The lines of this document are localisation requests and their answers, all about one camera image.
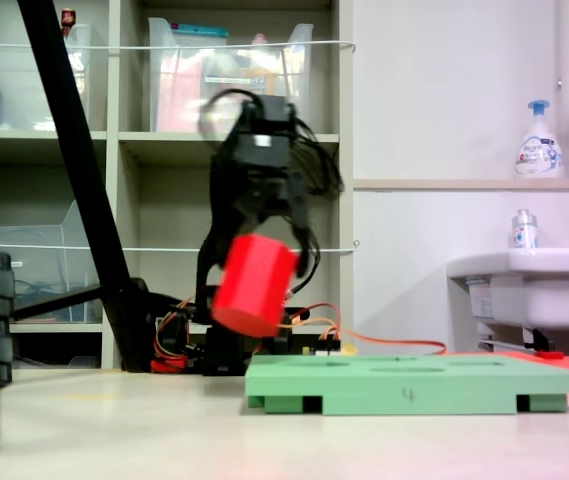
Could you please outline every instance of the hole in board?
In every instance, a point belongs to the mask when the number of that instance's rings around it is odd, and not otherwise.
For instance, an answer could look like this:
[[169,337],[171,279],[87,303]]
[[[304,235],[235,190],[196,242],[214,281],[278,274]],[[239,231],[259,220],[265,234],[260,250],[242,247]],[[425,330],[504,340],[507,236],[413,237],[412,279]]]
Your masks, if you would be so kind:
[[381,373],[441,373],[446,370],[443,368],[427,368],[427,367],[379,367],[371,368],[372,372]]
[[322,413],[322,397],[302,397],[304,413]]
[[499,367],[504,365],[500,362],[449,362],[449,365],[458,365],[460,367]]
[[517,405],[518,412],[530,412],[531,411],[531,397],[528,395],[518,395],[515,397],[515,403]]
[[388,363],[397,363],[397,362],[407,362],[407,361],[412,361],[412,360],[417,360],[417,357],[367,357],[367,356],[361,356],[361,357],[355,357],[357,360],[361,361],[361,362],[388,362]]
[[292,367],[348,367],[348,363],[343,362],[295,362]]

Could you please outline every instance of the hand soap bottle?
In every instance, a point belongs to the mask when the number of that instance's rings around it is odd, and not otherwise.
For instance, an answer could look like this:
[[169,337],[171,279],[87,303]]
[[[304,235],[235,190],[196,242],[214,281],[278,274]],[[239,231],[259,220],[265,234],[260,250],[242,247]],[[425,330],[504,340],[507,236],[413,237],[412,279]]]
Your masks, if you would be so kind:
[[564,178],[564,155],[546,123],[544,109],[550,103],[535,100],[528,104],[535,122],[526,134],[515,163],[515,178]]

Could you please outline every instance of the floor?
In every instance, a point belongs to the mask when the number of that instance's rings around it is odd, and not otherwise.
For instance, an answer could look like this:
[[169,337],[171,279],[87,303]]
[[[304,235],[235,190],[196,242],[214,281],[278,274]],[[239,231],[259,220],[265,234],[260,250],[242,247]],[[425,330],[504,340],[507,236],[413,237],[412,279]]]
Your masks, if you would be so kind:
[[569,413],[264,416],[241,378],[15,374],[0,480],[569,478]]

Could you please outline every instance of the pink item in bin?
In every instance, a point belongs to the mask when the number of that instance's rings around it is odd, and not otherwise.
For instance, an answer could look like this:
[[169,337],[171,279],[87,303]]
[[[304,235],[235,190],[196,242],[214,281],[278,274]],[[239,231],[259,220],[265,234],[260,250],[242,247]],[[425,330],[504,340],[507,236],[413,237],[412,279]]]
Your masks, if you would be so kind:
[[158,132],[197,131],[201,84],[201,62],[191,62],[189,65],[188,59],[178,54],[173,72],[162,69],[157,105]]

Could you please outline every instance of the white sink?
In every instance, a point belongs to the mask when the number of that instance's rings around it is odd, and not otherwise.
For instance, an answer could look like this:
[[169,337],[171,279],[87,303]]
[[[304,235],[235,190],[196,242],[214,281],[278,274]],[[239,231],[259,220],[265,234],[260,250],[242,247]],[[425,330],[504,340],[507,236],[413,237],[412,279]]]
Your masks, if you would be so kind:
[[473,315],[526,329],[569,329],[569,248],[510,249],[448,264],[469,285]]

